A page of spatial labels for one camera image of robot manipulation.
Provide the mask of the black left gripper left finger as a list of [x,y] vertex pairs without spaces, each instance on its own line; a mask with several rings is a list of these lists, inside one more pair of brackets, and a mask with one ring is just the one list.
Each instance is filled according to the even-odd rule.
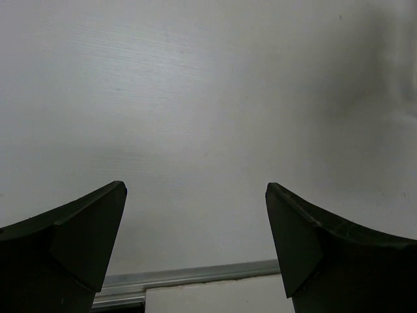
[[89,312],[127,198],[122,181],[1,228],[2,312]]

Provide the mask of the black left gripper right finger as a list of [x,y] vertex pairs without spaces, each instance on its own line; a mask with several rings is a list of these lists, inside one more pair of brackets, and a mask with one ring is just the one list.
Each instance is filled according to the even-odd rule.
[[415,312],[416,241],[372,230],[269,183],[266,208],[296,312]]

